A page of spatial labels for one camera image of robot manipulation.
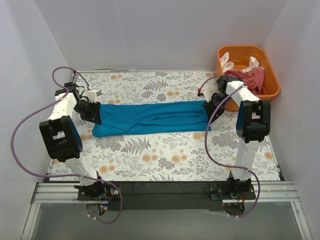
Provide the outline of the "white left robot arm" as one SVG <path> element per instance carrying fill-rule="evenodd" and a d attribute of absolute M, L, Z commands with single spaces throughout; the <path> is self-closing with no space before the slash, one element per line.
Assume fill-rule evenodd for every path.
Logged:
<path fill-rule="evenodd" d="M 96 102 L 100 90 L 90 90 L 90 97 L 81 99 L 78 85 L 73 82 L 64 84 L 64 88 L 55 92 L 54 106 L 48 120 L 39 124 L 46 150 L 51 159 L 63 163 L 76 175 L 80 185 L 75 188 L 89 198 L 101 200 L 107 190 L 98 172 L 81 156 L 83 143 L 72 120 L 73 112 L 80 114 L 82 120 L 93 124 L 102 123 L 100 103 Z"/>

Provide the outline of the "aluminium frame rail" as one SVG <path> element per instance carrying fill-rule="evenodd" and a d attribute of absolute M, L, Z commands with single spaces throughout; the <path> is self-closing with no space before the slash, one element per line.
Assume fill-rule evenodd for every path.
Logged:
<path fill-rule="evenodd" d="M 243 220 L 205 209 L 127 210 L 113 224 L 94 223 L 93 201 L 79 201 L 70 183 L 36 187 L 24 240 L 310 240 L 294 184 L 261 183 L 259 201 Z"/>

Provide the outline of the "blue t shirt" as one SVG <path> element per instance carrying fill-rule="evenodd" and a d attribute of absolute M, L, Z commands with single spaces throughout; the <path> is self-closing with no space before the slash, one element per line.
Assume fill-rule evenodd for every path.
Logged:
<path fill-rule="evenodd" d="M 170 132 L 205 131 L 209 122 L 202 101 L 141 105 L 102 104 L 101 124 L 93 127 L 96 138 Z"/>

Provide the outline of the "pink t shirt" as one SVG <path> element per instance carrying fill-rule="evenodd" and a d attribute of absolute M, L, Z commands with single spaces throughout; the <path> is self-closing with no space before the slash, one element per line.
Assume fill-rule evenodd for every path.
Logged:
<path fill-rule="evenodd" d="M 244 81 L 247 88 L 254 94 L 260 95 L 263 83 L 265 79 L 265 70 L 260 67 L 254 67 L 248 72 L 244 72 L 241 69 L 230 69 L 227 70 L 224 75 L 237 77 Z"/>

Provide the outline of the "orange plastic bin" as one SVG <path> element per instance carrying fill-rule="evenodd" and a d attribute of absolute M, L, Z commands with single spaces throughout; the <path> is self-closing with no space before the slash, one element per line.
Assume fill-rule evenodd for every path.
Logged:
<path fill-rule="evenodd" d="M 217 62 L 215 75 L 225 75 L 220 63 L 220 58 L 229 52 L 229 61 L 235 63 L 236 69 L 247 68 L 249 66 L 249 58 L 255 57 L 259 61 L 259 66 L 265 71 L 264 82 L 260 95 L 256 95 L 261 100 L 270 100 L 280 91 L 280 86 L 274 74 L 272 66 L 268 60 L 266 53 L 259 47 L 253 45 L 230 45 L 223 46 L 217 51 Z"/>

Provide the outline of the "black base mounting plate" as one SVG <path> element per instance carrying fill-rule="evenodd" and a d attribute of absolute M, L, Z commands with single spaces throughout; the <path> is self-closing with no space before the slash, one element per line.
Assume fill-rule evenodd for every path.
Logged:
<path fill-rule="evenodd" d="M 222 212 L 223 202 L 243 205 L 256 200 L 250 180 L 227 181 L 118 181 L 76 186 L 77 199 L 117 210 L 209 210 Z"/>

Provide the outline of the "white t shirt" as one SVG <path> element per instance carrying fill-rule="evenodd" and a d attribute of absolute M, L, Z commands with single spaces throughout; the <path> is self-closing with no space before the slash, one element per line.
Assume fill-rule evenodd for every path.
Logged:
<path fill-rule="evenodd" d="M 232 70 L 232 69 L 236 69 L 236 65 L 234 62 L 229 61 L 230 58 L 230 53 L 226 52 L 221 58 L 220 58 L 220 63 L 221 63 L 221 67 L 222 67 L 222 73 L 224 74 L 225 72 Z M 238 67 L 239 70 L 241 70 L 243 73 L 247 73 L 249 71 L 251 71 L 254 68 L 261 68 L 263 69 L 262 66 L 260 66 L 259 61 L 254 57 L 254 56 L 250 56 L 249 60 L 248 60 L 248 67 L 244 68 L 244 67 Z"/>

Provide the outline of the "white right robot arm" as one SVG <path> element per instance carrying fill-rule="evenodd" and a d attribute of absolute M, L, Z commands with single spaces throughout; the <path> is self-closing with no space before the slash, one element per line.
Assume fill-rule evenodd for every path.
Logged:
<path fill-rule="evenodd" d="M 212 200 L 257 199 L 260 194 L 255 193 L 252 185 L 251 178 L 257 176 L 252 166 L 259 144 L 270 133 L 271 103 L 255 96 L 240 78 L 218 75 L 215 79 L 219 92 L 203 104 L 208 124 L 217 120 L 233 100 L 239 107 L 235 126 L 239 145 L 227 180 L 210 185 L 204 192 Z"/>

